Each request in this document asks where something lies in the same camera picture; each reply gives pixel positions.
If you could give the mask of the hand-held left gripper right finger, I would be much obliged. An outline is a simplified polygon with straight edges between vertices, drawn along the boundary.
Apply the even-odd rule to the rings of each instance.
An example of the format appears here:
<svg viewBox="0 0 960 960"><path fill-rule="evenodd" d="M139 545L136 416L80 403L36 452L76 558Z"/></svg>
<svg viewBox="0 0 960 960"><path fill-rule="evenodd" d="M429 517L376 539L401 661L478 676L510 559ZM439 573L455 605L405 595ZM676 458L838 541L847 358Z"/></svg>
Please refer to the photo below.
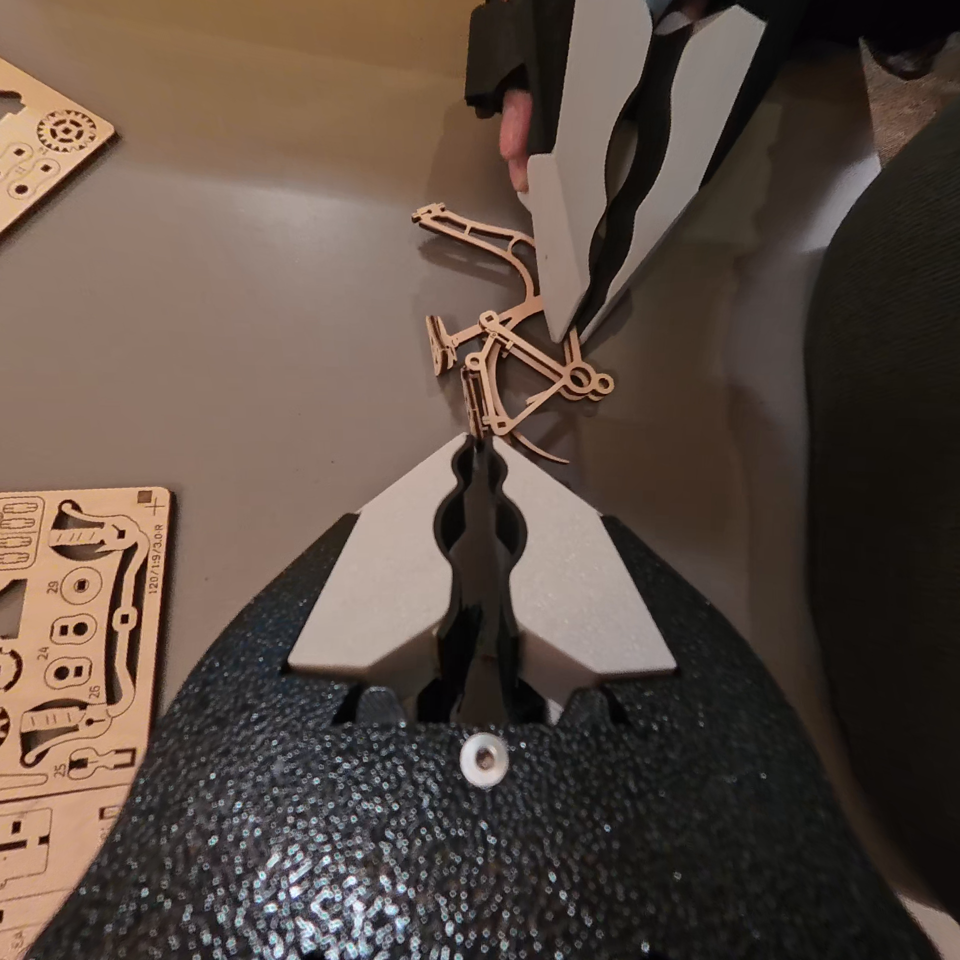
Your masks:
<svg viewBox="0 0 960 960"><path fill-rule="evenodd" d="M482 658L504 710L676 670L601 514L498 439L480 442L480 531Z"/></svg>

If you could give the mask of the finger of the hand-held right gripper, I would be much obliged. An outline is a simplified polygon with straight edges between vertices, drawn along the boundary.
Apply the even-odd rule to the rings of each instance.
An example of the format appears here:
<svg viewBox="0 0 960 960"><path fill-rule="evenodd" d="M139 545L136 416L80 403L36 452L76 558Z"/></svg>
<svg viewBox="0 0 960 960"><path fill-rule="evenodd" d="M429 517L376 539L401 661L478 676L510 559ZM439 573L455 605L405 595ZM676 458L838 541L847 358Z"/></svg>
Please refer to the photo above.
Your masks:
<svg viewBox="0 0 960 960"><path fill-rule="evenodd" d="M539 294L559 344L590 285L590 246L607 211L606 161L653 36L643 1L575 2L553 149L528 164Z"/></svg>
<svg viewBox="0 0 960 960"><path fill-rule="evenodd" d="M768 27L759 7L718 7L691 25L653 33L607 148L606 208L573 318L582 339L599 329L712 176Z"/></svg>

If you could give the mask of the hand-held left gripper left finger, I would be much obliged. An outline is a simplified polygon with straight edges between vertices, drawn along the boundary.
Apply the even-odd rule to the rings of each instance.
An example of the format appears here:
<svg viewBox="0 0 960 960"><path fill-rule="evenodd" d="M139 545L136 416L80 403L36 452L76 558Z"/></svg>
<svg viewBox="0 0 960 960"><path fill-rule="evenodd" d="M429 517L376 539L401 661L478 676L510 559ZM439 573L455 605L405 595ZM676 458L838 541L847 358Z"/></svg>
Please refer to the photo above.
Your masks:
<svg viewBox="0 0 960 960"><path fill-rule="evenodd" d="M474 439L460 434L367 502L288 657L295 673L418 697L441 674L439 633L461 594Z"/></svg>

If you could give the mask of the small wooden model part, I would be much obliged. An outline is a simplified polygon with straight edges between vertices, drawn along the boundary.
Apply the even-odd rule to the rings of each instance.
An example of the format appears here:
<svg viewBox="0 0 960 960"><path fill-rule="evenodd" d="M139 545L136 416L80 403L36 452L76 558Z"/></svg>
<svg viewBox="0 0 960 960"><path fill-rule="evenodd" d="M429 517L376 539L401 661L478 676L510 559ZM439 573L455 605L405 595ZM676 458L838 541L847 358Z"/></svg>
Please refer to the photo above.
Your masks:
<svg viewBox="0 0 960 960"><path fill-rule="evenodd" d="M469 433L477 440L495 435L492 427L489 391L482 364L464 363L461 366L462 395Z"/></svg>

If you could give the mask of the wooden bicycle frame model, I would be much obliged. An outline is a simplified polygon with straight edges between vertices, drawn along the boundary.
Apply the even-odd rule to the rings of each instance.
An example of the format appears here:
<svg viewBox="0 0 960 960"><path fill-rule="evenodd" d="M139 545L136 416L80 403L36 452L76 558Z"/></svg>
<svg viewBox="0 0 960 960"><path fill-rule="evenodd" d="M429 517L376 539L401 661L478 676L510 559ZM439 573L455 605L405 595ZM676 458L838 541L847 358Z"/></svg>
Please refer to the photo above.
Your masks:
<svg viewBox="0 0 960 960"><path fill-rule="evenodd" d="M547 452L522 436L520 425L555 397L569 402L600 402L613 392L615 381L584 358L574 327L561 341L562 358L546 353L524 336L522 325L545 312L531 270L518 256L519 247L536 249L534 239L517 230L463 217L441 202L420 207L411 219L428 232L447 236L503 260L516 271L523 284L524 296L520 303L500 313L486 311L472 326L456 333L450 333L439 316L426 317L435 375L439 377L457 370L461 378L461 367L465 363L482 364L494 432L491 437L520 445L545 461L568 465L568 459ZM499 392L498 364L507 358L519 360L547 381L547 387L530 395L518 414L508 413Z"/></svg>

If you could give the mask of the person's right hand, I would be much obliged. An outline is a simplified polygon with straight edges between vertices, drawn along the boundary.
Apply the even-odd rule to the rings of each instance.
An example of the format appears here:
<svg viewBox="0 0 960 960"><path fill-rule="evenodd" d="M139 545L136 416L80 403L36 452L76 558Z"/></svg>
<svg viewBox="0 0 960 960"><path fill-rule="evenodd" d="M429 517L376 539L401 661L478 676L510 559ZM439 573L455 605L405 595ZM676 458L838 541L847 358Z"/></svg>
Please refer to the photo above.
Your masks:
<svg viewBox="0 0 960 960"><path fill-rule="evenodd" d="M529 191L527 172L530 159L533 98L529 91L512 88L505 92L501 110L499 151L507 164L510 184L518 194Z"/></svg>

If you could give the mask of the wooden part sheet rounded pieces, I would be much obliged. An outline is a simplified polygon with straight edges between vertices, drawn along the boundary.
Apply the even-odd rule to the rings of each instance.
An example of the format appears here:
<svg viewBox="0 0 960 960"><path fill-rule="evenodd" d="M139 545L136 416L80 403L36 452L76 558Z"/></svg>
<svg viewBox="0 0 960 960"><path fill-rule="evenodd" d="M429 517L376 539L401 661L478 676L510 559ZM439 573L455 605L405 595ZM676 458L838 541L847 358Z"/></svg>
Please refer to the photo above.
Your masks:
<svg viewBox="0 0 960 960"><path fill-rule="evenodd" d="M3 492L3 804L126 786L154 708L172 494Z"/></svg>

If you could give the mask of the person's dark green clothing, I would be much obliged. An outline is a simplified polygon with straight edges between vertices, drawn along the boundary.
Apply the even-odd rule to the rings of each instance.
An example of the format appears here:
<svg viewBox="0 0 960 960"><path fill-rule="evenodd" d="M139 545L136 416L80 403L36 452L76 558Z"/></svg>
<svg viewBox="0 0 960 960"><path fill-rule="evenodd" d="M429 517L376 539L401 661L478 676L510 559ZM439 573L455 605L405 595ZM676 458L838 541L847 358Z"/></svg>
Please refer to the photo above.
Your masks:
<svg viewBox="0 0 960 960"><path fill-rule="evenodd" d="M811 297L807 590L860 785L959 906L959 105L876 176Z"/></svg>

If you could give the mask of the wooden part sheet large cutout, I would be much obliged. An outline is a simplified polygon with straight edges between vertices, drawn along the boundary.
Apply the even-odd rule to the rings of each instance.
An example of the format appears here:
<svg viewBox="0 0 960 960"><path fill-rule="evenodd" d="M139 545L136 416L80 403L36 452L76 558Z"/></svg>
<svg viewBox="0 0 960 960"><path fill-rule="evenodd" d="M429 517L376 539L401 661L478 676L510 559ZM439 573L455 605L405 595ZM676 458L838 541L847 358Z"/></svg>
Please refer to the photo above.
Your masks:
<svg viewBox="0 0 960 960"><path fill-rule="evenodd" d="M1 806L1 957L24 958L89 869L125 802L121 787Z"/></svg>

